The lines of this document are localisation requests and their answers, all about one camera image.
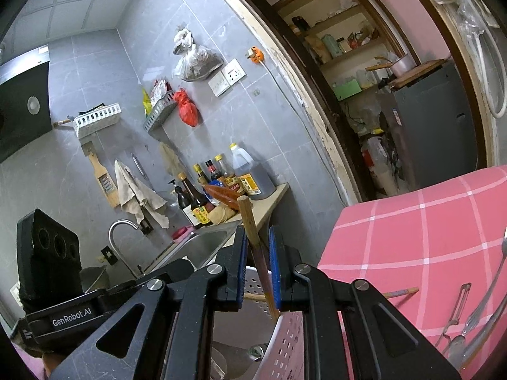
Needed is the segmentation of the white perforated utensil holder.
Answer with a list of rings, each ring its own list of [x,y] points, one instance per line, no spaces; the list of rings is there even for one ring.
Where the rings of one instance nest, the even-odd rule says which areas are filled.
[[[240,311],[214,317],[211,379],[303,379],[303,314],[273,320],[257,270],[248,267]]]

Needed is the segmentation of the small steel spoon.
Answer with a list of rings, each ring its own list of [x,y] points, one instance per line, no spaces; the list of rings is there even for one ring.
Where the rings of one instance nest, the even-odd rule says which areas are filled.
[[[464,325],[463,330],[461,331],[461,334],[455,337],[448,347],[448,361],[453,367],[455,367],[455,369],[459,370],[461,367],[461,362],[463,359],[463,354],[466,346],[466,334],[471,332],[478,325],[481,315],[485,310],[485,307],[487,306],[489,299],[491,298],[494,287],[497,284],[497,279],[500,276],[502,267],[504,266],[504,262],[506,260],[506,234],[504,234],[503,237],[501,250],[502,250],[502,259],[498,265],[497,271],[484,297],[479,302],[479,305],[477,305],[477,307],[467,318],[467,321]]]

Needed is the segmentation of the steel kitchen faucet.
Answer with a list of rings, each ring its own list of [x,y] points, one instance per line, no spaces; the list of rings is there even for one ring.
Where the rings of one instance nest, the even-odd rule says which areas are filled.
[[[132,263],[132,261],[129,259],[128,248],[125,246],[125,243],[123,242],[124,235],[122,233],[117,234],[118,229],[123,225],[128,226],[130,229],[133,230],[138,229],[138,225],[132,220],[127,219],[115,220],[109,226],[107,232],[108,243],[113,251],[113,254],[119,259],[119,261],[121,261],[125,265],[127,271],[134,278],[139,278],[144,275],[144,272],[142,269],[139,269],[135,263]]]

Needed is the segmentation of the steel sink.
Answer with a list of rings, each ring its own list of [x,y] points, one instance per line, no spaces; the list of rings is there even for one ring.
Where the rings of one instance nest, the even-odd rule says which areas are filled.
[[[200,269],[216,256],[222,246],[234,240],[235,230],[240,224],[241,220],[235,220],[193,231],[186,241],[173,244],[163,252],[145,273],[148,274],[180,258],[188,259],[196,269]]]

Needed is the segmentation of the pink checked tablecloth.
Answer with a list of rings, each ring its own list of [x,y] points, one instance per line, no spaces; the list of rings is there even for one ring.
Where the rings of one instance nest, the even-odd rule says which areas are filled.
[[[501,244],[506,229],[506,168],[490,167],[421,190],[345,208],[318,263],[342,282],[364,278],[380,292],[418,287],[396,299],[401,313],[438,349],[462,285],[471,288],[460,321],[491,298],[473,340],[506,295]]]

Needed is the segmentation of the dark sauce bottle yellow label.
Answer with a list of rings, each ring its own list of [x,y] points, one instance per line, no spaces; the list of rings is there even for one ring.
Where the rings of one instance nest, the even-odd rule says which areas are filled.
[[[213,222],[210,219],[210,212],[213,211],[216,206],[213,205],[203,193],[199,192],[194,187],[185,173],[179,173],[178,179],[181,180],[181,183],[185,187],[186,192],[190,196],[191,209],[194,217],[203,226],[213,225]]]

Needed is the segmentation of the beige hanging cloth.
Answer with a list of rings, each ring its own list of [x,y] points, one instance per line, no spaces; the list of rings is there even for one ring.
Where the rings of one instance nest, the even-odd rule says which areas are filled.
[[[148,213],[161,228],[168,229],[170,221],[169,217],[165,215],[168,202],[145,183],[135,178],[129,167],[121,161],[116,160],[113,167],[121,208],[128,214],[134,215],[138,225],[141,225],[145,214]]]

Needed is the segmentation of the wooden grater board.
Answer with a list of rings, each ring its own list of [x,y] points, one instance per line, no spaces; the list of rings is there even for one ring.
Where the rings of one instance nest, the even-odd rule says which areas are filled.
[[[115,182],[112,180],[106,167],[100,163],[98,155],[95,151],[94,145],[91,142],[82,144],[82,151],[88,158],[91,166],[93,167],[94,177],[100,185],[103,195],[106,197],[109,205],[112,208],[117,208],[119,205],[119,193]]]

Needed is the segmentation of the dark grey cabinet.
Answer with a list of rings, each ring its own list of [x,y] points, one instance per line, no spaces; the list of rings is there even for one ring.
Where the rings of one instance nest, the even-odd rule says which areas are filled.
[[[470,107],[455,65],[447,62],[396,91],[377,93],[408,190],[478,168]]]

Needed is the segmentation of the green box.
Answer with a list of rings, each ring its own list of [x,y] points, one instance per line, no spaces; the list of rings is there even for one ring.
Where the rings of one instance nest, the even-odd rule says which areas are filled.
[[[362,92],[362,88],[356,79],[351,79],[341,84],[334,83],[332,88],[338,100],[344,100]]]

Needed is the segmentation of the pot on cabinet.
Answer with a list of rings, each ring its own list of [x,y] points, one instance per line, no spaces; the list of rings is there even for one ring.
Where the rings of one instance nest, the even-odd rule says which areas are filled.
[[[400,58],[395,58],[394,61],[391,61],[384,56],[375,56],[375,60],[382,61],[382,63],[366,67],[366,71],[389,69],[397,78],[399,78],[410,70],[416,68],[416,64],[410,54],[405,54]]]

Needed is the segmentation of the wooden shelf unit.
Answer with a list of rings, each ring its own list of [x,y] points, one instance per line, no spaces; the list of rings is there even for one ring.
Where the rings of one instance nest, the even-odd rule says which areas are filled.
[[[362,89],[394,73],[387,64],[421,64],[395,16],[381,0],[279,0],[273,8],[291,27],[334,88],[355,81]]]

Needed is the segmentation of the white wall rack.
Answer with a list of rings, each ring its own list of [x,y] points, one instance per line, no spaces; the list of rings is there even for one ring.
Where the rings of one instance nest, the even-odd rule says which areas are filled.
[[[73,120],[73,128],[78,140],[90,136],[98,130],[116,124],[120,120],[121,108],[119,103],[105,105],[88,113],[77,116]]]

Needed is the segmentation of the grey wall shelf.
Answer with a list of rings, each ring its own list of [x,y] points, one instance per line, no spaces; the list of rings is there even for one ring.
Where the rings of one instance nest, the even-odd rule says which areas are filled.
[[[147,132],[152,132],[162,126],[172,111],[175,110],[176,101],[174,100],[174,94],[175,92],[173,90],[169,90],[152,107],[151,112],[144,122],[144,129]]]

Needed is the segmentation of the orange wall plug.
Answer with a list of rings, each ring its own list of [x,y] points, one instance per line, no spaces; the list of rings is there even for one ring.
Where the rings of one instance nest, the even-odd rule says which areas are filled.
[[[252,46],[247,50],[246,57],[254,64],[262,64],[265,60],[264,53],[256,46]]]

